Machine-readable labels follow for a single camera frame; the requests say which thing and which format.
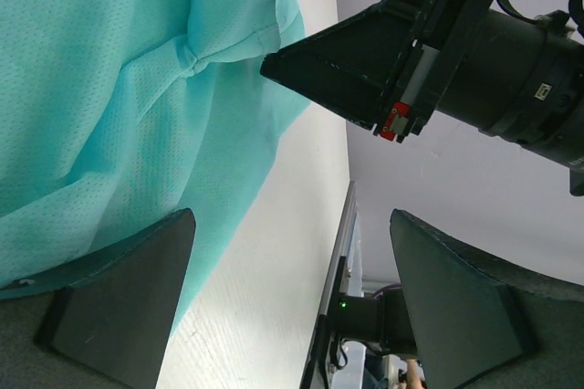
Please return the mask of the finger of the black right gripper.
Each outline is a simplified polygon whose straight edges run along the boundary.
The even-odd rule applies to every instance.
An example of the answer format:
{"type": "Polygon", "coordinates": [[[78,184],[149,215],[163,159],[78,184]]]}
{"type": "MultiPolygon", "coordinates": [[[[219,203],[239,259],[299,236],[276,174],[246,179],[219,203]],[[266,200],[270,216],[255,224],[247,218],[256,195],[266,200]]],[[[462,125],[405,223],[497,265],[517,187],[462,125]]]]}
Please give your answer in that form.
{"type": "Polygon", "coordinates": [[[445,0],[380,0],[265,57],[260,73],[366,130],[382,117],[392,81],[445,0]]]}

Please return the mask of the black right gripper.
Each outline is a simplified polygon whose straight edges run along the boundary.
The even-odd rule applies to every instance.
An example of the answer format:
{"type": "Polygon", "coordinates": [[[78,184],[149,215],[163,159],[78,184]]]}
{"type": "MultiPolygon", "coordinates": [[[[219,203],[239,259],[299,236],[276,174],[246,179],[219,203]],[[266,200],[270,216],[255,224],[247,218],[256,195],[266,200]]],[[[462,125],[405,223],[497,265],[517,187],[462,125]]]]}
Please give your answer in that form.
{"type": "Polygon", "coordinates": [[[408,23],[375,133],[402,142],[435,112],[566,167],[583,193],[583,0],[536,17],[509,0],[381,0],[408,23]]]}

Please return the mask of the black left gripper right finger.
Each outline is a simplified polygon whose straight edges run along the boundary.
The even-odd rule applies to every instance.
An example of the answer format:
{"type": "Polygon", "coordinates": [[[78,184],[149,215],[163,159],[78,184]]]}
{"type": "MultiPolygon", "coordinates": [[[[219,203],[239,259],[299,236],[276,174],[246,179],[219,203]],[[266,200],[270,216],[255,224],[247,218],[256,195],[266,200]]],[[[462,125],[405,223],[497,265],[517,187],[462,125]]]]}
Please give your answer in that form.
{"type": "Polygon", "coordinates": [[[394,210],[393,254],[431,388],[580,388],[583,288],[394,210]]]}

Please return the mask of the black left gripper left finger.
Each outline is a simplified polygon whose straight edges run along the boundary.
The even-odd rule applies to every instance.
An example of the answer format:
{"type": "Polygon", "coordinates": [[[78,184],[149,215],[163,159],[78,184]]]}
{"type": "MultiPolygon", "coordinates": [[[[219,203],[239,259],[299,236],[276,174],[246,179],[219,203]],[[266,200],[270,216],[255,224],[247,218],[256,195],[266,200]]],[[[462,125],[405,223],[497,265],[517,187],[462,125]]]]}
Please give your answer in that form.
{"type": "Polygon", "coordinates": [[[4,388],[153,388],[196,222],[183,209],[1,288],[4,388]]]}

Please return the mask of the teal t shirt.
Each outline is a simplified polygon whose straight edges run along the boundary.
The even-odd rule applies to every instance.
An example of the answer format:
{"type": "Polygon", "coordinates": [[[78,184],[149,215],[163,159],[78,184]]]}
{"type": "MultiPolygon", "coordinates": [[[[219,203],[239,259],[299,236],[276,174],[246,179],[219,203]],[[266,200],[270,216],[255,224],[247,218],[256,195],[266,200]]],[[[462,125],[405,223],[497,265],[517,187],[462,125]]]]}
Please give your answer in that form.
{"type": "Polygon", "coordinates": [[[305,98],[262,77],[297,0],[1,0],[1,281],[188,208],[176,314],[229,245],[305,98]]]}

